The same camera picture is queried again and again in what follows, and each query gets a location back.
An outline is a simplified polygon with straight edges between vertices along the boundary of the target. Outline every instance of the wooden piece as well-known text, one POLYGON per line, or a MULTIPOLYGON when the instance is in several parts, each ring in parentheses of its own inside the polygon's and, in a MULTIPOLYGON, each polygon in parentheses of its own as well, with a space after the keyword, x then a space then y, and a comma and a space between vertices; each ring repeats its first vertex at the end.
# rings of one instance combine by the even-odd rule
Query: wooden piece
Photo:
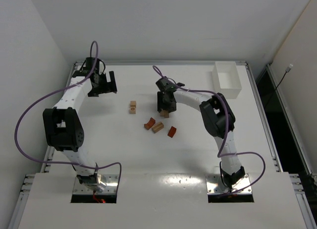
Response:
POLYGON ((164 118, 169 118, 169 113, 167 110, 161 110, 159 115, 163 116, 164 118))
POLYGON ((176 128, 172 126, 172 127, 170 128, 169 132, 168 132, 168 136, 169 136, 170 138, 173 138, 173 136, 175 135, 175 133, 176 133, 176 128))
POLYGON ((136 107, 137 101, 130 101, 130 107, 136 107))
POLYGON ((163 123, 160 121, 159 123, 155 124, 153 127, 152 127, 152 131, 154 133, 157 133, 158 131, 162 130, 164 128, 164 125, 163 123))
POLYGON ((146 130, 149 130, 154 124, 155 124, 155 119, 154 118, 150 118, 149 122, 144 124, 144 127, 146 130))
POLYGON ((135 114, 135 107, 130 107, 130 114, 135 114))

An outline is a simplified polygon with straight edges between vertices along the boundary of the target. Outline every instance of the curved wooden block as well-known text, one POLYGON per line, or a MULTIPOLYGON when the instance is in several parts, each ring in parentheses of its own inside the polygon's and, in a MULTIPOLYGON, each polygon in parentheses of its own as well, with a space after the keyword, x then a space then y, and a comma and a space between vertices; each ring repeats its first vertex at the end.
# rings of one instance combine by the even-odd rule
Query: curved wooden block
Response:
POLYGON ((155 124, 155 119, 154 118, 150 118, 149 122, 144 124, 144 128, 146 130, 150 130, 150 128, 155 124))

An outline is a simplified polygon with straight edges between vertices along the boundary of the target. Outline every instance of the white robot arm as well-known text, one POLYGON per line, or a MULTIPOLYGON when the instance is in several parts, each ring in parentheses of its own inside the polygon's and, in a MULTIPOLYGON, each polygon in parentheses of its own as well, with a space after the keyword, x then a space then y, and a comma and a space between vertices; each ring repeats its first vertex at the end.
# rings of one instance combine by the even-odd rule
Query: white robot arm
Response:
MULTIPOLYGON (((86 58, 86 66, 74 72, 70 85, 83 80, 90 72, 94 58, 86 58)), ((102 191, 105 187, 103 179, 94 169, 81 166, 97 167, 89 155, 87 149, 83 148, 84 130, 80 123, 78 112, 85 99, 88 97, 98 97, 102 93, 117 92, 113 71, 109 72, 110 82, 107 82, 106 75, 99 73, 99 63, 97 60, 96 68, 90 79, 85 82, 67 89, 60 101, 52 109, 45 109, 43 120, 47 143, 55 147, 67 156, 73 165, 80 183, 85 184, 92 190, 102 191)))
MULTIPOLYGON (((161 78, 156 82, 159 88, 158 92, 158 111, 165 110, 170 112, 176 111, 176 103, 186 104, 201 112, 204 125, 210 135, 212 135, 217 143, 218 149, 221 148, 225 133, 225 114, 224 109, 216 97, 210 97, 209 95, 187 92, 180 89, 176 89, 173 84, 161 78)), ((228 110, 229 116, 229 133, 227 135, 226 143, 222 149, 221 155, 230 154, 229 156, 221 156, 222 169, 221 173, 223 181, 226 186, 232 188, 239 179, 244 177, 244 168, 241 165, 237 151, 234 144, 234 122, 235 117, 225 99, 225 97, 218 93, 228 110)))

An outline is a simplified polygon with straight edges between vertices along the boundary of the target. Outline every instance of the black cable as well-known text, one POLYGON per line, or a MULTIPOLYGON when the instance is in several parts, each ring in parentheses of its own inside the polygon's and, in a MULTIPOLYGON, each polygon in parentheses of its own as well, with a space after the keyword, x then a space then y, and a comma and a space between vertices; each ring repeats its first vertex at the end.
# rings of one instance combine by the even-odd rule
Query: black cable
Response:
POLYGON ((101 74, 103 74, 104 73, 104 71, 105 71, 105 69, 106 69, 106 65, 105 65, 105 63, 100 59, 100 62, 102 63, 102 64, 104 64, 104 70, 102 71, 102 73, 101 74))
POLYGON ((221 182, 222 182, 222 184, 223 184, 224 186, 226 186, 227 188, 229 188, 229 187, 228 187, 228 186, 224 183, 224 181, 223 181, 223 177, 222 177, 222 168, 221 168, 221 162, 222 162, 222 161, 220 161, 220 162, 219 162, 221 182))
POLYGON ((79 70, 82 70, 82 69, 83 69, 85 63, 86 63, 86 60, 85 60, 84 63, 81 65, 81 67, 80 67, 79 70))
POLYGON ((280 80, 280 82, 278 83, 278 85, 275 87, 275 89, 273 90, 271 96, 269 97, 268 101, 266 102, 265 106, 264 106, 264 110, 266 109, 267 105, 269 104, 269 102, 271 101, 275 91, 277 90, 277 88, 279 87, 279 85, 282 83, 284 77, 286 76, 286 74, 288 73, 288 71, 286 71, 282 77, 282 79, 280 80))

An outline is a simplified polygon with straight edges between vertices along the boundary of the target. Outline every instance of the white tabletop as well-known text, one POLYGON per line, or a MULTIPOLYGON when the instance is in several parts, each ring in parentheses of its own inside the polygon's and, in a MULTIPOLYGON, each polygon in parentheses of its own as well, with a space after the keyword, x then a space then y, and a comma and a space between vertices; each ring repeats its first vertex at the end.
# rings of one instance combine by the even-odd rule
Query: white tabletop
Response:
MULTIPOLYGON (((187 88, 212 90, 211 65, 159 68, 187 88)), ((36 175, 20 228, 305 228, 288 174, 275 171, 246 68, 237 68, 242 90, 237 99, 228 100, 236 116, 236 148, 258 152, 266 162, 266 173, 253 186, 254 203, 208 203, 204 175, 219 172, 219 159, 201 114, 178 104, 170 118, 160 117, 159 76, 152 67, 114 65, 106 71, 115 72, 118 93, 85 99, 79 117, 83 147, 98 165, 122 163, 117 203, 70 204, 75 171, 52 165, 49 174, 36 175), (136 114, 129 114, 131 100, 137 101, 136 114), (143 127, 151 117, 164 124, 156 134, 143 127), (171 126, 177 128, 173 138, 167 136, 171 126), (164 180, 176 173, 196 181, 177 185, 164 180)), ((67 158, 55 152, 54 160, 67 158)), ((241 156, 240 161, 251 181, 261 173, 256 156, 241 156)), ((118 173, 118 167, 102 173, 118 173)))

